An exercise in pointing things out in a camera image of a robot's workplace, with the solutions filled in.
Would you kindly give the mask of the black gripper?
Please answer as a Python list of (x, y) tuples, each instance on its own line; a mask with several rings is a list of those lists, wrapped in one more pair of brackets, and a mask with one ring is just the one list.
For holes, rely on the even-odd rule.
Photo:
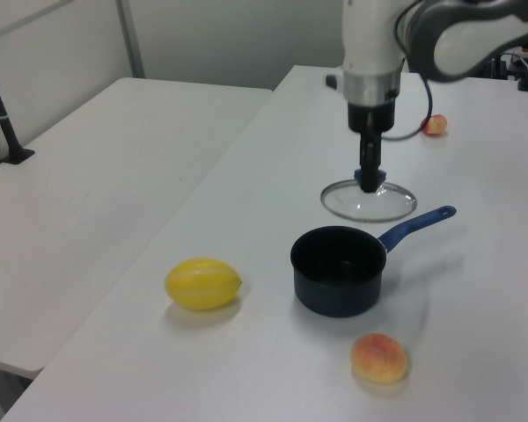
[(379, 133), (390, 130), (394, 121), (394, 101), (376, 106), (348, 103), (348, 127), (350, 130), (355, 133), (375, 132), (371, 136), (371, 143), (367, 134), (361, 134), (360, 139), (360, 186), (365, 193), (376, 192), (383, 182), (383, 177), (379, 172), (381, 164), (381, 134)]

